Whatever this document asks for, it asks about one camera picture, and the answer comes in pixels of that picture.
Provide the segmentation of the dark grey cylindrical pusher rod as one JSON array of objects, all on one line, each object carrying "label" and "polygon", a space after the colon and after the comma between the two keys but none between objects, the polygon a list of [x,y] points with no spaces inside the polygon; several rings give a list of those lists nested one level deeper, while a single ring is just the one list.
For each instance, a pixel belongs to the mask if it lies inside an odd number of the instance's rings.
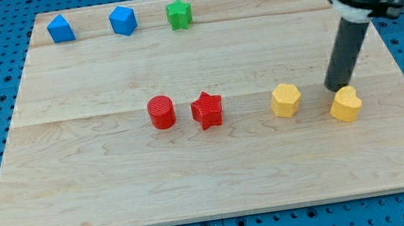
[{"label": "dark grey cylindrical pusher rod", "polygon": [[340,19],[326,72],[325,87],[337,92],[351,81],[369,23]]}]

